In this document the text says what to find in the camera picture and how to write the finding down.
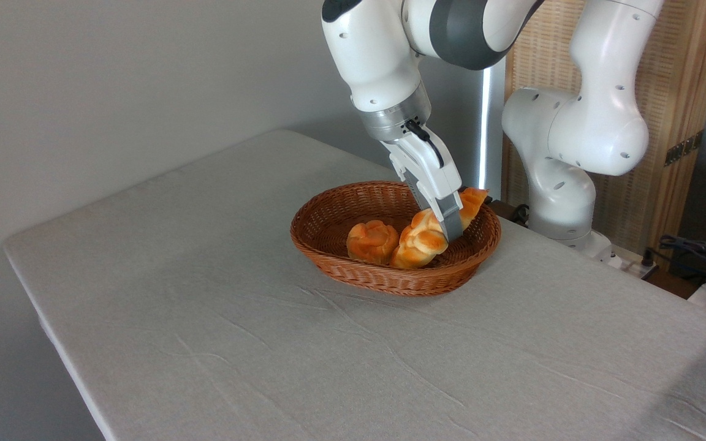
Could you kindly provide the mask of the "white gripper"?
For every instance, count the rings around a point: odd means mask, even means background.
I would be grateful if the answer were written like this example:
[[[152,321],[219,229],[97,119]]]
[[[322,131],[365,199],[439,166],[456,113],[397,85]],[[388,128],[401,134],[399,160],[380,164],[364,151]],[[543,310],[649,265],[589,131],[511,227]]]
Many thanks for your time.
[[[447,242],[461,237],[461,178],[445,143],[426,126],[406,129],[400,139],[382,143],[420,209],[433,209]]]

